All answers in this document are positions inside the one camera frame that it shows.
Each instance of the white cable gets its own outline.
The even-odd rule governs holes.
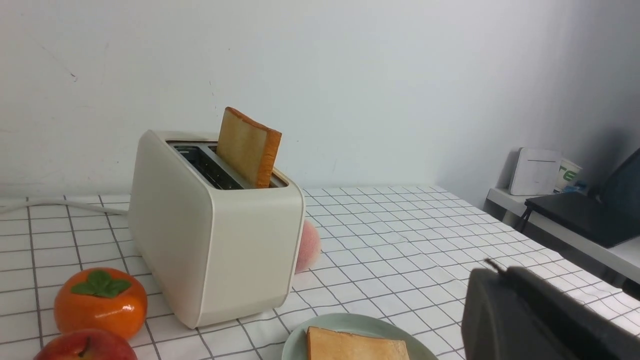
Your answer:
[[[19,202],[17,204],[12,204],[12,205],[8,205],[3,208],[0,208],[0,214],[9,213],[14,210],[26,208],[27,206],[36,206],[36,205],[66,205],[66,206],[71,206],[73,208],[96,211],[98,213],[109,213],[109,214],[127,216],[127,210],[103,208],[102,206],[89,205],[83,202],[75,202],[75,201],[69,201],[69,200],[56,200],[56,199],[41,199],[41,200],[34,200],[34,201]]]

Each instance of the checkered tablecloth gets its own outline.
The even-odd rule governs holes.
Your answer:
[[[298,274],[282,307],[191,330],[179,323],[136,251],[127,220],[66,206],[0,215],[0,354],[32,359],[53,339],[53,299],[81,269],[110,266],[148,293],[139,360],[277,360],[299,324],[326,313],[381,318],[439,359],[465,357],[460,336],[471,269],[493,258],[526,266],[622,328],[640,333],[640,303],[437,187],[307,190],[323,253]],[[128,208],[129,196],[67,197]],[[1,205],[25,199],[2,200]]]

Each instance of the toast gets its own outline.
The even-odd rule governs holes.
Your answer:
[[[409,360],[402,340],[370,338],[310,326],[308,360]]]
[[[268,188],[282,134],[226,108],[216,154],[256,188]]]

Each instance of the plate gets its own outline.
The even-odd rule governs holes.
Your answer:
[[[404,340],[411,360],[438,360],[427,347],[404,330],[376,318],[345,313],[320,315],[303,322],[284,343],[282,360],[307,359],[307,328],[310,326],[373,338]]]

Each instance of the paper cup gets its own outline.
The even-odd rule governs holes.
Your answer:
[[[556,180],[556,190],[559,192],[564,190],[565,186],[569,185],[575,179],[580,170],[582,170],[581,167],[563,158]]]

